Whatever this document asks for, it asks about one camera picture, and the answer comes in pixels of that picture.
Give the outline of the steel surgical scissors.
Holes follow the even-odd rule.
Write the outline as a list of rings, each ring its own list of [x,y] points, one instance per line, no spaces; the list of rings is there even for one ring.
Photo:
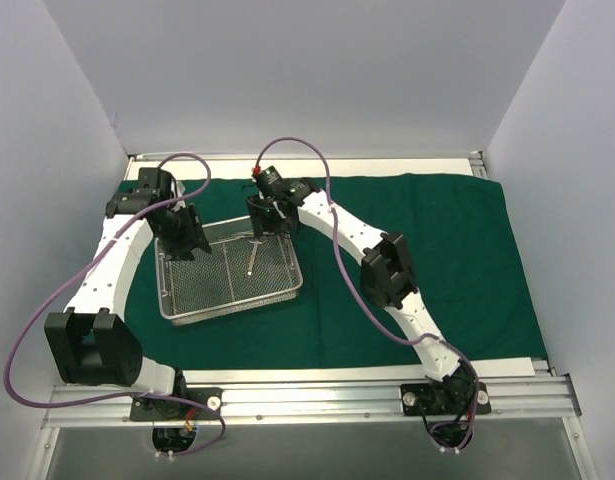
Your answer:
[[[264,244],[267,242],[267,238],[265,235],[261,237],[256,237],[252,231],[244,231],[244,232],[236,232],[232,235],[226,237],[227,241],[237,241],[237,240],[245,240],[251,244]]]

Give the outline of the steel tweezers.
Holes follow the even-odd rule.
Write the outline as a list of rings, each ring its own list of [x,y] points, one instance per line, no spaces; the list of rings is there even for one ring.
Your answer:
[[[250,244],[252,245],[252,249],[251,249],[248,263],[247,263],[247,275],[248,276],[253,275],[253,270],[255,267],[255,262],[256,262],[256,257],[257,257],[260,242],[258,240],[252,240],[250,241]]]

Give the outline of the metal mesh tray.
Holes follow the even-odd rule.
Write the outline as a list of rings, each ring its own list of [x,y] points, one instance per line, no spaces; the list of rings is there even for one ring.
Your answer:
[[[226,240],[244,231],[252,231],[247,216],[206,225],[212,253],[196,249],[192,261],[166,260],[158,240],[154,242],[163,318],[183,326],[298,296],[303,275],[291,237],[266,235],[267,242],[259,245],[253,275],[248,276],[252,245],[245,240]]]

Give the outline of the green surgical cloth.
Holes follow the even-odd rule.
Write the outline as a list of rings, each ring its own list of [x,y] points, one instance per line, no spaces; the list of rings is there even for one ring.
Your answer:
[[[415,364],[454,346],[471,361],[546,359],[502,186],[464,175],[319,180],[339,216],[375,227],[353,257],[290,215],[303,283],[291,300],[177,326],[143,254],[125,321],[146,356],[179,369],[329,369]]]

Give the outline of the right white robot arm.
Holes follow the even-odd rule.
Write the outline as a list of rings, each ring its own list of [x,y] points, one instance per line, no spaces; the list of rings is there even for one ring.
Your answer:
[[[403,234],[375,228],[336,204],[329,183],[320,188],[310,178],[284,178],[273,166],[255,166],[252,181],[258,189],[248,199],[255,235],[308,227],[330,239],[359,307],[383,335],[413,348],[426,378],[436,382],[434,406],[446,413],[462,406],[467,390],[458,378],[477,386],[477,372],[427,309]]]

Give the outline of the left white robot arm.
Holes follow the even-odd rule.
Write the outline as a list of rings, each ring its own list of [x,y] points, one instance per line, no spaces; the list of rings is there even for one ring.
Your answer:
[[[212,251],[196,208],[177,192],[173,175],[155,167],[140,169],[136,188],[113,195],[95,265],[87,268],[65,310],[49,314],[44,324],[65,383],[154,395],[153,408],[166,419],[187,411],[189,395],[177,386],[175,368],[144,355],[124,315],[134,275],[151,243],[168,260],[191,261],[198,251]]]

